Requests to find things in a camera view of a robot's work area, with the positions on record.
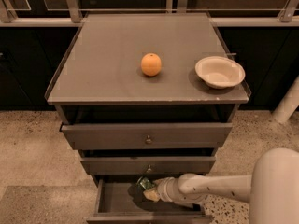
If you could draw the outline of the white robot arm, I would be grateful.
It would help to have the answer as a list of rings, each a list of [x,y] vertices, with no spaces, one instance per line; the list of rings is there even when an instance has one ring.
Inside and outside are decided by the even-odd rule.
[[[153,182],[143,191],[154,202],[201,203],[207,195],[249,204],[249,224],[299,224],[299,152],[274,148],[255,163],[251,175],[184,174]]]

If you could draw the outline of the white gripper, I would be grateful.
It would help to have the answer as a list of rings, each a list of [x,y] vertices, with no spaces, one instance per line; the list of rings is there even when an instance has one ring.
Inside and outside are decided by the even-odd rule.
[[[178,179],[167,177],[154,180],[153,183],[157,186],[156,189],[147,189],[143,191],[144,196],[153,202],[158,202],[160,199],[164,202],[178,202],[181,193],[178,189]]]

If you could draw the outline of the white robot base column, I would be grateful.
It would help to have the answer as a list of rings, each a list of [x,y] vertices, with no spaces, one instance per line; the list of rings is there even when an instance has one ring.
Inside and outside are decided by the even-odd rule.
[[[292,83],[291,87],[279,102],[273,112],[274,119],[279,123],[285,123],[296,108],[299,106],[299,76]]]

